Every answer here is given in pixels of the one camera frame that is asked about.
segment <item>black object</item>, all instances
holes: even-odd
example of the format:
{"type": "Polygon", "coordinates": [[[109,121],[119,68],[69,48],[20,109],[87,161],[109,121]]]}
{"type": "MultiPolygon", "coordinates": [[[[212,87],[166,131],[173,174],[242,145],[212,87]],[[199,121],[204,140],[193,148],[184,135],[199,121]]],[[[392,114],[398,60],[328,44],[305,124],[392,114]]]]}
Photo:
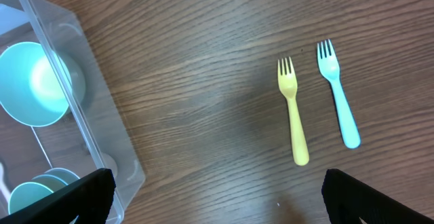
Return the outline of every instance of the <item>black object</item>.
{"type": "Polygon", "coordinates": [[[332,224],[434,224],[430,218],[400,204],[344,172],[331,169],[322,188],[332,224]]]}
{"type": "Polygon", "coordinates": [[[0,224],[105,223],[115,194],[109,169],[98,169],[61,190],[0,220],[0,224]]]}

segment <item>blue fork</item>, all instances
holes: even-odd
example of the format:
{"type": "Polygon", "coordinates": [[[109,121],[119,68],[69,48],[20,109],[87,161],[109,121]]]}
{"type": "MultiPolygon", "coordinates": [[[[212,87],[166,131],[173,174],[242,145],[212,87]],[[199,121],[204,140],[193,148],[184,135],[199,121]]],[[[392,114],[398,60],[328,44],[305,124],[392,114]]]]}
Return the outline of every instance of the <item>blue fork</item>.
{"type": "Polygon", "coordinates": [[[336,110],[338,111],[340,132],[344,143],[349,149],[355,149],[361,143],[359,130],[340,83],[338,58],[330,39],[317,44],[317,56],[319,71],[332,86],[336,110]]]}

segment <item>plastic fork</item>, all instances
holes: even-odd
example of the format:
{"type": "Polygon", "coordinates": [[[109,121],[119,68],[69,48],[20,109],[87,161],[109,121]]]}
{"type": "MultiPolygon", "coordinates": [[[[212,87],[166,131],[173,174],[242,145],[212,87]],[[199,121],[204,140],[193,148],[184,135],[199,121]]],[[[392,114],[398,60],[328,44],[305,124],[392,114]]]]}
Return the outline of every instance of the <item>plastic fork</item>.
{"type": "Polygon", "coordinates": [[[277,79],[280,92],[286,98],[290,113],[292,155],[296,164],[304,166],[309,162],[309,152],[307,151],[306,139],[304,138],[300,114],[298,113],[296,102],[297,78],[290,57],[277,61],[277,79]]]}
{"type": "Polygon", "coordinates": [[[355,149],[361,143],[359,130],[340,83],[338,58],[330,39],[317,44],[317,56],[319,71],[332,86],[336,110],[338,111],[340,132],[344,143],[349,149],[355,149]]]}

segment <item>clear plastic container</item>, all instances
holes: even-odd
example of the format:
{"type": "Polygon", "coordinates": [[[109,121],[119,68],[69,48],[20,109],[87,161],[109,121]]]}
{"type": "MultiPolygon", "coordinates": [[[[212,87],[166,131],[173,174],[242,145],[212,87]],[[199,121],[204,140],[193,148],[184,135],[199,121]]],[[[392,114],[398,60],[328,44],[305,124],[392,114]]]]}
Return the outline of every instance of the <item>clear plastic container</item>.
{"type": "MultiPolygon", "coordinates": [[[[0,106],[4,181],[12,191],[55,167],[83,176],[97,168],[110,168],[102,157],[107,154],[118,172],[107,223],[122,222],[145,175],[78,19],[71,11],[45,0],[0,0],[0,54],[23,41],[43,46],[71,112],[53,125],[36,128],[15,121],[0,106]],[[60,52],[72,57],[84,73],[86,93],[81,102],[68,90],[71,85],[57,57],[60,52]]],[[[7,202],[0,193],[0,218],[5,216],[7,202]]]]}

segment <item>fork head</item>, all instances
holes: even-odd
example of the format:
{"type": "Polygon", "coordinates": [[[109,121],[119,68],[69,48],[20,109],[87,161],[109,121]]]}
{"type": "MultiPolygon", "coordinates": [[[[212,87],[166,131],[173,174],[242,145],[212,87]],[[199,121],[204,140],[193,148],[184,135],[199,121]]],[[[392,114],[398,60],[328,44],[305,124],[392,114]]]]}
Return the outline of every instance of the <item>fork head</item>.
{"type": "Polygon", "coordinates": [[[292,66],[291,57],[277,61],[277,80],[280,92],[287,98],[295,98],[297,94],[297,78],[292,66]]]}
{"type": "Polygon", "coordinates": [[[317,44],[319,72],[329,81],[339,79],[340,67],[330,39],[317,44]]]}

